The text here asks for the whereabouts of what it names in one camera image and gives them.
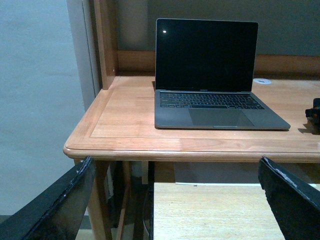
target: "laptop screen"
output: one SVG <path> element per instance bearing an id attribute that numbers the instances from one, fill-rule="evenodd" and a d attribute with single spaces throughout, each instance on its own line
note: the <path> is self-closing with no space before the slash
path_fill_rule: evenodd
<path id="1" fill-rule="evenodd" d="M 159 18 L 155 88 L 251 91 L 257 35 L 256 22 Z"/>

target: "desk surface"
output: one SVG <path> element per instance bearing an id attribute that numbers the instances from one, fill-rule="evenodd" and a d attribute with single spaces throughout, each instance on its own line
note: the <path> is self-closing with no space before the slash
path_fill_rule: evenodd
<path id="1" fill-rule="evenodd" d="M 286 120 L 289 131 L 155 129 L 152 76 L 118 76 L 101 90 L 64 146 L 70 158 L 100 160 L 320 162 L 320 136 L 305 109 L 320 81 L 253 83 L 252 92 Z"/>

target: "trackpad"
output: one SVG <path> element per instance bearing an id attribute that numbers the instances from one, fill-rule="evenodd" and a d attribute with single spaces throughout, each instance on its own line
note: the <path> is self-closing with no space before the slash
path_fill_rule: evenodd
<path id="1" fill-rule="evenodd" d="M 246 115 L 238 109 L 189 109 L 195 126 L 250 127 L 253 126 Z"/>

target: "wooden frame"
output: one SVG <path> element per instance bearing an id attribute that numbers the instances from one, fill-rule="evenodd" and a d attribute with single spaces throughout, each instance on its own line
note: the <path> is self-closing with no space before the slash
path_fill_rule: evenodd
<path id="1" fill-rule="evenodd" d="M 118 50 L 117 53 L 119 71 L 155 71 L 154 51 Z M 254 74 L 320 77 L 320 56 L 258 54 Z"/>
<path id="2" fill-rule="evenodd" d="M 118 72 L 155 72 L 155 52 L 118 50 L 115 0 L 94 0 L 102 88 Z M 320 56 L 258 54 L 255 75 L 320 77 Z"/>

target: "keyboard key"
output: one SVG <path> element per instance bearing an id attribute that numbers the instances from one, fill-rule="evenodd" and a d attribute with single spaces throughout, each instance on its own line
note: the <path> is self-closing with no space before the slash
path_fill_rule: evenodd
<path id="1" fill-rule="evenodd" d="M 192 105 L 193 109 L 227 109 L 227 106 L 220 106 L 220 105 Z"/>

